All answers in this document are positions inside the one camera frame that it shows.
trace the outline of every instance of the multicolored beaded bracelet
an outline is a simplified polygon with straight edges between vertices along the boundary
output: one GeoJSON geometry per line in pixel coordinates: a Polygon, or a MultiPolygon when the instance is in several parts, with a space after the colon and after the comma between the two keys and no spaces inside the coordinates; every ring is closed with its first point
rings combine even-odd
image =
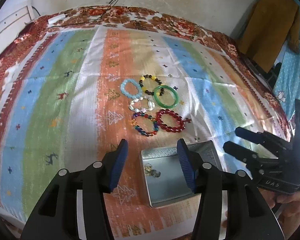
{"type": "MultiPolygon", "coordinates": [[[[162,85],[162,82],[161,82],[161,80],[158,79],[156,76],[152,76],[152,75],[144,75],[144,76],[142,76],[142,77],[140,78],[140,80],[139,80],[139,85],[140,85],[142,91],[143,91],[144,93],[146,93],[147,95],[149,95],[149,96],[153,96],[153,95],[154,95],[154,92],[151,92],[151,91],[147,90],[147,89],[143,86],[143,81],[144,81],[146,78],[151,78],[152,80],[156,81],[156,82],[158,83],[159,86],[162,85]]],[[[162,96],[163,94],[164,94],[164,88],[162,88],[162,89],[160,90],[160,96],[162,96]]]]}
{"type": "Polygon", "coordinates": [[[155,107],[155,104],[153,102],[153,98],[151,96],[145,96],[145,97],[140,97],[140,98],[136,98],[136,99],[133,99],[130,101],[129,103],[129,109],[131,111],[134,111],[135,113],[139,113],[139,112],[142,112],[142,113],[145,113],[146,111],[152,111],[155,107]],[[139,100],[143,100],[143,98],[147,99],[148,100],[148,109],[146,108],[141,108],[140,110],[138,108],[134,108],[133,105],[134,103],[138,102],[139,100]]]}
{"type": "Polygon", "coordinates": [[[185,127],[185,123],[191,123],[191,119],[186,118],[185,120],[182,120],[182,117],[178,115],[178,113],[175,113],[172,110],[169,109],[161,109],[160,111],[157,112],[156,114],[156,120],[158,125],[161,127],[161,129],[166,130],[167,132],[181,132],[183,131],[186,127],[185,127]],[[179,127],[171,127],[166,125],[165,123],[162,122],[161,116],[163,114],[168,114],[170,116],[172,116],[174,119],[177,120],[177,122],[179,122],[180,126],[179,127]]]}
{"type": "Polygon", "coordinates": [[[121,90],[121,93],[124,94],[126,97],[128,98],[131,98],[131,99],[136,99],[136,98],[140,98],[142,96],[142,90],[141,90],[141,87],[140,85],[132,78],[128,78],[128,79],[125,79],[121,85],[120,85],[120,90],[121,90]],[[138,89],[138,93],[135,94],[135,95],[131,95],[129,92],[127,92],[124,87],[126,86],[127,83],[132,83],[137,89],[138,89]]]}
{"type": "Polygon", "coordinates": [[[135,113],[132,115],[132,125],[134,126],[134,128],[141,134],[141,135],[144,135],[144,136],[154,136],[158,133],[159,131],[159,125],[157,124],[157,121],[155,118],[153,118],[151,115],[148,115],[148,114],[144,114],[144,113],[135,113]],[[153,127],[154,127],[154,130],[151,131],[151,132],[146,132],[144,131],[138,124],[137,124],[137,121],[136,121],[136,117],[138,116],[143,116],[144,118],[147,118],[149,119],[152,123],[153,123],[153,127]]]}
{"type": "Polygon", "coordinates": [[[179,102],[179,96],[178,96],[177,92],[175,92],[175,90],[174,90],[173,88],[168,87],[168,86],[166,86],[166,85],[161,85],[161,86],[156,87],[156,88],[153,90],[153,92],[154,92],[154,100],[157,102],[157,105],[158,105],[158,106],[161,106],[161,107],[164,107],[164,108],[173,108],[173,107],[175,107],[175,106],[177,105],[177,103],[179,102]],[[158,90],[159,90],[159,89],[161,90],[161,89],[164,89],[164,88],[170,90],[170,91],[173,93],[173,95],[174,95],[174,103],[173,103],[171,106],[167,106],[167,105],[161,103],[160,100],[159,100],[159,98],[157,97],[157,92],[158,92],[158,90]]]}

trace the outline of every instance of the black cable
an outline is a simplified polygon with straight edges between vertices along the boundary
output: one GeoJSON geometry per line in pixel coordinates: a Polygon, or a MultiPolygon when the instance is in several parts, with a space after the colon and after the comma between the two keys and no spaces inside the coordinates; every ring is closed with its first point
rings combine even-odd
{"type": "Polygon", "coordinates": [[[34,7],[34,6],[31,6],[33,9],[35,9],[35,11],[37,12],[37,14],[39,14],[39,16],[41,16],[40,15],[40,13],[38,12],[38,10],[34,7]]]}
{"type": "Polygon", "coordinates": [[[88,21],[85,21],[85,22],[80,22],[80,23],[72,23],[72,24],[65,24],[65,25],[55,25],[55,26],[50,26],[50,27],[47,27],[45,28],[46,29],[50,29],[50,28],[54,28],[54,27],[64,27],[64,26],[71,26],[71,25],[79,25],[79,24],[84,24],[84,23],[89,23],[89,22],[93,22],[93,21],[98,21],[100,19],[102,19],[102,17],[107,13],[107,11],[109,9],[111,9],[113,6],[115,6],[117,4],[119,0],[111,0],[108,8],[103,12],[103,14],[101,14],[97,19],[91,19],[91,20],[88,20],[88,21]]]}

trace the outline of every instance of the light blue beaded bracelet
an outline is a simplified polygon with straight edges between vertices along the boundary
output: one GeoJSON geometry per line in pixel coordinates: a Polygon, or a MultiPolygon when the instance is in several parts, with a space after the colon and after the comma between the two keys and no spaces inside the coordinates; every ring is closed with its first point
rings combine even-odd
{"type": "Polygon", "coordinates": [[[137,81],[135,81],[132,78],[125,79],[120,85],[120,90],[121,90],[122,94],[124,94],[126,97],[131,98],[131,99],[140,98],[142,96],[142,90],[141,90],[139,83],[137,83],[137,81]],[[126,84],[128,82],[132,83],[138,89],[138,93],[136,95],[131,95],[124,89],[124,87],[126,86],[126,84]]]}

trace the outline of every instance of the green jade bangle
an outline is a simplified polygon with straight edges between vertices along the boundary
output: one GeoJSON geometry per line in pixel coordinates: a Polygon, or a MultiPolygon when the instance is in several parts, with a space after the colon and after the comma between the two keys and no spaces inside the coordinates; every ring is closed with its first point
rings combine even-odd
{"type": "Polygon", "coordinates": [[[158,105],[158,106],[161,106],[161,107],[163,107],[163,108],[169,108],[169,109],[170,109],[170,108],[173,108],[173,107],[175,107],[175,106],[177,105],[177,103],[179,102],[179,96],[178,96],[177,92],[175,92],[175,90],[174,90],[173,88],[169,87],[169,86],[166,86],[166,85],[158,86],[158,87],[156,87],[156,88],[153,90],[153,92],[154,92],[154,100],[157,102],[157,105],[158,105]],[[174,100],[173,105],[167,106],[167,105],[165,105],[165,104],[163,104],[163,103],[160,102],[159,98],[157,97],[157,92],[158,92],[158,90],[160,90],[161,88],[170,90],[170,91],[173,93],[173,95],[174,95],[174,97],[175,97],[175,100],[174,100]]]}

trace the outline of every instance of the metal tin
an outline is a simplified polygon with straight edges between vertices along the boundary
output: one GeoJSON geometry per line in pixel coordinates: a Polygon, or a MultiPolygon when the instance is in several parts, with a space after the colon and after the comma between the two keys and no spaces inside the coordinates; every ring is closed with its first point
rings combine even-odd
{"type": "MultiPolygon", "coordinates": [[[[190,151],[199,153],[204,162],[222,170],[212,141],[191,143],[187,146],[190,151]]],[[[140,157],[150,207],[160,208],[195,195],[186,185],[176,146],[144,149],[140,157]]]]}

